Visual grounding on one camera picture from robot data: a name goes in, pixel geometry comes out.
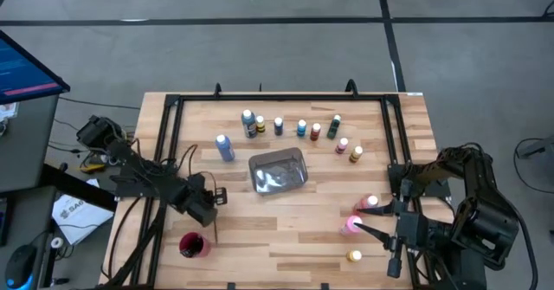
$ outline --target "wooden tabletop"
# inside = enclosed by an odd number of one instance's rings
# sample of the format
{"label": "wooden tabletop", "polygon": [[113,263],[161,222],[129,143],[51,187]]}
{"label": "wooden tabletop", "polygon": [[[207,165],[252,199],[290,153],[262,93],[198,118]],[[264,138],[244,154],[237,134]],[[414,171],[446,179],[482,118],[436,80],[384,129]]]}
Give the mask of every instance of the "wooden tabletop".
{"label": "wooden tabletop", "polygon": [[[166,93],[145,95],[136,137],[140,139],[142,155],[152,158]],[[436,157],[435,139],[425,101],[421,95],[399,94],[409,147],[415,163],[427,163]],[[247,139],[241,123],[244,109],[263,115],[266,132]],[[396,139],[398,159],[403,159],[396,130],[394,111],[389,107]],[[335,139],[325,134],[335,114],[342,122]],[[272,120],[282,117],[285,131],[274,135]],[[304,119],[307,135],[296,136],[296,124]],[[322,125],[319,140],[312,142],[309,131],[314,122]],[[169,147],[171,125],[168,125],[165,158]],[[221,160],[214,145],[216,135],[229,136],[236,158],[232,163]],[[334,148],[340,138],[350,143],[343,155]],[[229,203],[218,207],[218,242],[211,253],[200,259],[187,259],[178,252],[181,237],[196,231],[214,244],[214,226],[202,228],[190,216],[169,208],[159,256],[156,288],[226,288],[228,282],[243,288],[312,288],[327,282],[331,289],[411,288],[409,269],[404,256],[399,279],[387,277],[390,254],[371,235],[342,236],[338,229],[351,214],[354,203],[367,194],[374,194],[380,204],[391,200],[386,173],[389,154],[379,103],[376,101],[195,101],[185,102],[183,121],[177,146],[177,157],[192,144],[198,144],[193,172],[210,171],[218,187],[228,191]],[[348,161],[351,150],[361,145],[364,154],[356,164]],[[248,159],[254,155],[288,147],[302,150],[309,179],[298,190],[261,197],[253,190],[248,172]],[[184,165],[180,175],[186,177]],[[210,177],[206,188],[212,189]],[[117,271],[134,249],[139,234],[144,201],[130,214],[117,241],[114,271]],[[111,247],[115,229],[132,200],[119,203],[113,222]],[[445,222],[452,213],[435,199],[422,199],[426,216]],[[364,223],[393,233],[396,221],[392,217],[364,216]],[[346,253],[360,250],[363,259],[352,263]],[[145,282],[151,250],[145,252],[140,275]],[[109,252],[106,253],[105,267]]]}

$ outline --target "gray floor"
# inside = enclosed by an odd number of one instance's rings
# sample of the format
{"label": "gray floor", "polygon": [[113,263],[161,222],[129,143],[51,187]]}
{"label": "gray floor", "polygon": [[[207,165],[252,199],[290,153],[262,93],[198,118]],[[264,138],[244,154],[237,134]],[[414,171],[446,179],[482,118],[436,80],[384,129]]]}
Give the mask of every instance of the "gray floor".
{"label": "gray floor", "polygon": [[[537,16],[549,0],[389,0],[392,16]],[[233,16],[379,16],[378,0],[5,0],[2,20]],[[395,91],[380,24],[6,27],[79,100],[139,106],[147,91],[327,90],[355,79],[363,91]],[[512,166],[515,144],[554,134],[554,23],[395,25],[408,91],[424,92],[439,146],[480,142],[493,156],[499,187],[525,217],[539,268],[539,289],[554,282],[549,229],[554,196],[527,189]],[[92,113],[133,125],[134,111],[61,102],[56,117],[83,125]],[[51,139],[73,143],[55,125]],[[48,152],[53,164],[80,160]],[[542,157],[519,163],[530,184],[554,190]],[[106,175],[100,176],[109,187]],[[462,187],[453,183],[454,199]],[[91,287],[100,274],[109,228],[95,232],[55,274]],[[524,289],[531,271],[518,241],[506,268],[487,272],[491,289]]]}

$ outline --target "desk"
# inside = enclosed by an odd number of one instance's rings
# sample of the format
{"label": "desk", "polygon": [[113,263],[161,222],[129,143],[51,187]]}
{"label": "desk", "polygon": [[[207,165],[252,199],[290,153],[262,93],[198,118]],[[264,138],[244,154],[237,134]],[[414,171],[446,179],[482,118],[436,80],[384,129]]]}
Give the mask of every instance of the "desk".
{"label": "desk", "polygon": [[[37,234],[52,229],[50,218],[57,190],[115,210],[116,202],[109,192],[44,164],[57,102],[55,95],[20,103],[17,117],[10,119],[8,131],[0,137],[0,197],[7,197],[13,206],[7,244],[0,246],[0,288],[5,287],[5,265],[13,251],[31,242]],[[49,284],[54,258],[47,257],[42,265],[47,238],[45,234],[34,241],[38,252],[31,289],[44,286],[39,285],[38,276]]]}
{"label": "desk", "polygon": [[0,192],[38,185],[57,103],[56,95],[19,104],[0,137]]}
{"label": "desk", "polygon": [[[147,93],[138,118],[137,138],[140,138],[144,157],[155,152],[165,93]],[[427,163],[436,157],[436,146],[423,97],[399,94],[403,120],[408,134],[412,159]],[[242,110],[251,109],[266,119],[266,132],[247,139],[242,130]],[[390,115],[395,111],[388,107]],[[341,114],[342,123],[334,140],[325,134],[332,117]],[[283,117],[283,136],[274,135],[271,120]],[[318,141],[298,138],[296,123],[305,119],[308,130],[319,122],[322,134]],[[400,139],[394,118],[390,118],[396,146]],[[166,131],[169,142],[172,122]],[[214,145],[218,134],[226,134],[235,148],[236,159],[224,163]],[[341,137],[350,141],[348,152],[338,155],[334,148]],[[190,231],[215,240],[213,224],[203,229],[187,215],[169,208],[165,218],[162,247],[159,254],[155,288],[226,288],[228,282],[236,288],[320,288],[329,283],[339,288],[411,288],[409,270],[404,259],[399,279],[386,276],[390,255],[382,244],[370,235],[344,237],[338,228],[350,214],[352,205],[367,193],[379,197],[380,203],[391,199],[387,165],[389,148],[383,129],[383,115],[375,101],[186,101],[179,130],[177,157],[191,144],[199,148],[193,158],[192,170],[211,171],[217,186],[226,187],[229,203],[218,207],[218,244],[208,257],[185,259],[178,253],[180,238]],[[364,155],[357,164],[348,161],[351,149],[361,145]],[[248,159],[256,154],[287,147],[299,147],[308,167],[309,180],[299,189],[260,197],[252,188]],[[163,157],[169,144],[165,144]],[[398,159],[402,150],[396,148]],[[179,172],[188,174],[186,165]],[[206,188],[212,188],[209,177]],[[119,203],[114,218],[115,229],[132,200]],[[452,213],[438,200],[422,200],[426,216],[452,221]],[[139,235],[144,199],[129,215],[117,241],[114,256],[117,271],[134,249]],[[364,223],[386,232],[394,231],[395,220],[390,217],[365,216]],[[353,249],[362,251],[364,258],[357,263],[346,260]],[[140,283],[146,282],[151,250],[145,251]],[[109,253],[106,253],[105,266]]]}

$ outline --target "monitor screen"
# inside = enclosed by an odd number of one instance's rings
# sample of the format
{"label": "monitor screen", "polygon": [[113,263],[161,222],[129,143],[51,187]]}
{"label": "monitor screen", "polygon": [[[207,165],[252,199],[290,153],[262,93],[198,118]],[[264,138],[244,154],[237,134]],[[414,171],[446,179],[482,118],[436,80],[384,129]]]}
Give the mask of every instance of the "monitor screen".
{"label": "monitor screen", "polygon": [[5,34],[0,36],[0,104],[66,91],[66,84]]}

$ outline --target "computer mouse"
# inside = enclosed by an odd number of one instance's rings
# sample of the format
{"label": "computer mouse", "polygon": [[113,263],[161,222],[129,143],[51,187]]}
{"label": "computer mouse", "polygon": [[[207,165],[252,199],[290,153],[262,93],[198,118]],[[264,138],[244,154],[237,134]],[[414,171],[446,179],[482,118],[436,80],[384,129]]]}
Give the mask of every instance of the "computer mouse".
{"label": "computer mouse", "polygon": [[8,289],[19,289],[23,286],[30,287],[33,279],[35,257],[36,248],[29,244],[22,245],[11,254],[5,273]]}

